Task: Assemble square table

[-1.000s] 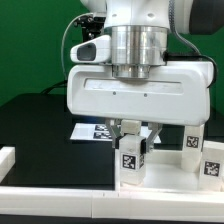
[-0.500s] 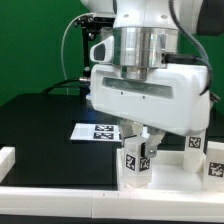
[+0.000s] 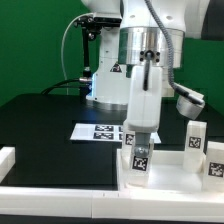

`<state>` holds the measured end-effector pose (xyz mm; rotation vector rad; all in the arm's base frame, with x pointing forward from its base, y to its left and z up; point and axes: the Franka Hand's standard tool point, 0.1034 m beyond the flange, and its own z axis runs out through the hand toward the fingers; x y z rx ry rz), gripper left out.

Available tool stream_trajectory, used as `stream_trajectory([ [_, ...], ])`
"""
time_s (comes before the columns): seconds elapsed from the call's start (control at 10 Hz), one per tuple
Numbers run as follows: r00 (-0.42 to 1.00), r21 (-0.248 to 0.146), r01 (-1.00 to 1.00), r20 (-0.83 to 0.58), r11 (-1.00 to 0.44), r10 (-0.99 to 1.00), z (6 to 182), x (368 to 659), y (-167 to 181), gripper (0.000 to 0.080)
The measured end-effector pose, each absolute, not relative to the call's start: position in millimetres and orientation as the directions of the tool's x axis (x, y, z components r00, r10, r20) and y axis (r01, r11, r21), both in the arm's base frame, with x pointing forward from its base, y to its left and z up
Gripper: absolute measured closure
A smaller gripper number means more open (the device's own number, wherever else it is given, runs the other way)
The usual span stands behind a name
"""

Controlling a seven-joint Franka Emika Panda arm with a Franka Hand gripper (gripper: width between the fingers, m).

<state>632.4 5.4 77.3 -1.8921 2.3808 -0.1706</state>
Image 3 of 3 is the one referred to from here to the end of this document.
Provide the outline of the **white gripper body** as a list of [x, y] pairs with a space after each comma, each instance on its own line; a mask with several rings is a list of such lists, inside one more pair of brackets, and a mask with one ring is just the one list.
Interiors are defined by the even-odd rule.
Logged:
[[160, 122], [162, 69], [150, 68], [147, 90], [143, 89], [144, 70], [143, 66], [134, 66], [132, 69], [126, 121], [132, 131], [154, 133]]

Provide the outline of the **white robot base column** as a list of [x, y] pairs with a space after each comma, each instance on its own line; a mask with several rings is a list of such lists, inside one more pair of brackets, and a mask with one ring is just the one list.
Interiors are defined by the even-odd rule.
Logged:
[[[91, 13], [118, 14], [121, 0], [81, 0]], [[106, 110], [126, 110], [130, 79], [126, 66], [118, 63], [120, 26], [103, 28], [100, 34], [99, 66], [92, 76], [92, 90], [86, 96], [91, 106]]]

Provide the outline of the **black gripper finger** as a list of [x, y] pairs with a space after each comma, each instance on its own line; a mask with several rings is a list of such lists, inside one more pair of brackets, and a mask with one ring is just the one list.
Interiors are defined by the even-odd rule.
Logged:
[[135, 133], [134, 154], [136, 156], [148, 156], [150, 151], [150, 133]]

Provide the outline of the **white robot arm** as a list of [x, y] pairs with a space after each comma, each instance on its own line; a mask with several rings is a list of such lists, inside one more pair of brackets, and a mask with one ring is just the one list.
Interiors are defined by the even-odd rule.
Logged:
[[129, 68], [130, 95], [126, 123], [135, 133], [132, 152], [148, 157], [151, 134], [159, 128], [162, 83], [179, 95], [179, 112], [197, 116], [205, 105], [193, 91], [174, 81], [180, 66], [183, 39], [203, 38], [211, 7], [224, 0], [123, 0], [118, 62]]

